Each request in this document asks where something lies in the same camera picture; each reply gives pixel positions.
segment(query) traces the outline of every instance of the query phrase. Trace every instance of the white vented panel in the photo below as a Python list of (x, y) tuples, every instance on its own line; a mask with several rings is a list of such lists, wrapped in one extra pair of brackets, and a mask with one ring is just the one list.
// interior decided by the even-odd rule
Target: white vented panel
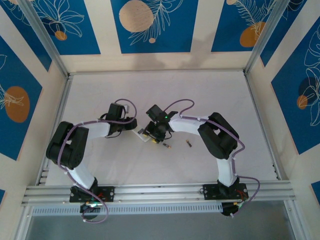
[[(74, 216), (79, 215), (80, 206), (39, 206), (33, 209), (32, 216)], [(184, 214), (184, 213), (221, 213), (221, 203), (185, 203), (185, 204), (118, 204), (108, 206), (110, 215), (131, 214)], [(105, 214), (106, 209), (100, 208), (86, 215)]]

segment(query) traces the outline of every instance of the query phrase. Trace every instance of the white table surface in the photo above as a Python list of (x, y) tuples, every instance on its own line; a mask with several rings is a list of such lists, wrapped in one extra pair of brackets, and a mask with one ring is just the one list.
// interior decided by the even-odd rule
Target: white table surface
[[(110, 103), (130, 99), (137, 107), (137, 121), (145, 127), (146, 111), (157, 104), (166, 108), (184, 98), (195, 101), (185, 112), (192, 116), (220, 113), (238, 132), (246, 149), (236, 156), (239, 175), (275, 180), (272, 158), (257, 119), (241, 71), (174, 70), (109, 72), (73, 77), (63, 121), (79, 123), (100, 117)], [(189, 106), (181, 102), (170, 110)], [(130, 108), (128, 116), (133, 116)], [(217, 162), (197, 135), (176, 132), (165, 143), (143, 142), (132, 131), (117, 138), (96, 138), (87, 142), (83, 161), (99, 184), (179, 184), (213, 182), (218, 179)], [(52, 162), (46, 185), (71, 185)]]

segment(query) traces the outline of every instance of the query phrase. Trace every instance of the small electronic component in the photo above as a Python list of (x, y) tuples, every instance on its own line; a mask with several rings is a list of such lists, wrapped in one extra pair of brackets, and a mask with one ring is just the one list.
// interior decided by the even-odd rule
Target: small electronic component
[(189, 140), (187, 139), (187, 140), (185, 140), (185, 141), (186, 141), (186, 143), (189, 145), (189, 147), (191, 148), (192, 145), (191, 145), (191, 143), (189, 142)]
[(171, 146), (170, 146), (170, 145), (165, 144), (165, 143), (163, 143), (163, 146), (166, 146), (168, 149), (170, 149), (170, 148), (171, 148)]

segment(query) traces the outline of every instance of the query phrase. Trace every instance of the white floor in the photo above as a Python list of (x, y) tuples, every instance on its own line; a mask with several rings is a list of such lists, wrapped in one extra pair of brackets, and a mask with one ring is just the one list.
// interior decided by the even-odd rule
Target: white floor
[[(63, 120), (71, 123), (94, 120), (106, 113), (110, 103), (127, 98), (137, 107), (137, 121), (145, 127), (146, 111), (157, 104), (189, 98), (195, 106), (185, 112), (192, 116), (220, 113), (238, 132), (246, 149), (236, 158), (239, 175), (275, 180), (272, 158), (241, 71), (174, 70), (110, 72), (75, 75)], [(180, 111), (189, 102), (178, 103)], [(128, 116), (133, 116), (133, 107)], [(142, 142), (133, 132), (117, 138), (88, 141), (83, 161), (99, 184), (170, 184), (213, 182), (217, 163), (199, 136), (173, 133), (165, 141), (172, 146)], [(71, 185), (71, 181), (50, 163), (46, 185)]]

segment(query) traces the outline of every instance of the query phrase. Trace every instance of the purple cable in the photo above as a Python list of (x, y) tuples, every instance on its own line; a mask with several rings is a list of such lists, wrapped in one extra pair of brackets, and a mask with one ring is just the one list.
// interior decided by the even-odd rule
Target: purple cable
[(97, 199), (100, 203), (102, 203), (102, 205), (105, 207), (106, 209), (106, 215), (104, 217), (104, 219), (102, 220), (99, 220), (99, 221), (91, 221), (91, 220), (87, 220), (85, 219), (85, 211), (83, 212), (83, 214), (81, 215), (81, 217), (83, 218), (83, 221), (86, 222), (86, 223), (90, 223), (90, 224), (100, 224), (102, 222), (104, 222), (105, 220), (107, 220), (108, 218), (108, 215), (109, 215), (109, 209), (106, 205), (106, 203), (101, 199), (99, 198), (97, 195), (95, 195), (94, 193), (92, 193), (91, 191), (85, 189), (80, 183), (78, 183), (72, 176), (71, 174), (68, 172), (68, 169), (66, 167), (63, 167), (61, 165), (61, 157), (62, 157), (62, 153), (66, 147), (66, 144), (67, 144), (67, 141), (68, 139), (70, 138), (71, 134), (73, 133), (73, 131), (77, 128), (77, 127), (80, 127), (80, 126), (84, 126), (84, 125), (88, 125), (88, 124), (96, 124), (96, 123), (114, 123), (114, 124), (129, 124), (131, 122), (133, 122), (137, 116), (137, 108), (135, 106), (135, 104), (128, 100), (128, 99), (125, 99), (125, 98), (120, 98), (118, 99), (117, 101), (115, 101), (114, 103), (117, 103), (119, 101), (127, 101), (129, 103), (132, 104), (132, 106), (134, 107), (134, 117), (129, 120), (129, 121), (112, 121), (112, 120), (94, 120), (94, 121), (86, 121), (86, 122), (82, 122), (82, 123), (78, 123), (76, 125), (74, 125), (71, 130), (67, 133), (65, 139), (63, 140), (63, 143), (61, 145), (61, 148), (60, 148), (60, 151), (59, 151), (59, 154), (58, 154), (58, 159), (57, 159), (57, 165), (60, 169), (62, 169), (64, 172), (66, 172), (67, 176), (71, 179), (71, 181), (77, 186), (79, 187), (80, 189), (82, 189), (84, 192), (86, 192), (87, 194), (91, 195), (92, 197), (94, 197), (95, 199)]
[[(242, 148), (240, 148), (239, 150), (235, 151), (232, 155), (231, 155), (231, 166), (232, 166), (232, 172), (233, 174), (235, 174), (237, 177), (239, 178), (242, 178), (242, 179), (251, 179), (251, 180), (255, 180), (257, 183), (258, 183), (258, 187), (256, 189), (256, 191), (254, 192), (254, 194), (252, 195), (252, 197), (250, 197), (250, 199), (247, 201), (246, 205), (249, 204), (253, 199), (254, 197), (257, 195), (257, 193), (259, 192), (260, 190), (260, 181), (255, 178), (255, 177), (250, 177), (250, 176), (239, 176), (236, 174), (236, 164), (235, 164), (235, 156), (242, 152), (243, 150), (245, 150), (246, 146), (245, 144), (238, 138), (236, 137), (232, 132), (230, 132), (229, 130), (227, 130), (225, 127), (221, 126), (220, 124), (214, 122), (214, 121), (211, 121), (209, 119), (204, 119), (204, 118), (197, 118), (197, 117), (192, 117), (192, 116), (182, 116), (182, 113), (186, 110), (189, 110), (191, 109), (194, 105), (195, 105), (195, 102), (191, 99), (181, 99), (181, 100), (177, 100), (173, 103), (171, 103), (165, 110), (164, 112), (170, 108), (172, 105), (176, 104), (176, 103), (179, 103), (179, 102), (182, 102), (182, 101), (189, 101), (189, 102), (192, 102), (192, 105), (183, 109), (179, 115), (182, 119), (188, 119), (188, 120), (197, 120), (197, 121), (202, 121), (202, 122), (208, 122), (210, 124), (213, 124), (215, 125), (216, 127), (218, 127), (219, 129), (221, 129), (222, 131), (226, 132), (227, 134), (229, 134), (233, 139), (235, 139), (241, 146)], [(243, 208), (239, 208), (238, 212), (236, 212), (235, 214), (233, 214), (233, 216), (237, 215), (240, 211), (240, 209), (243, 209)]]

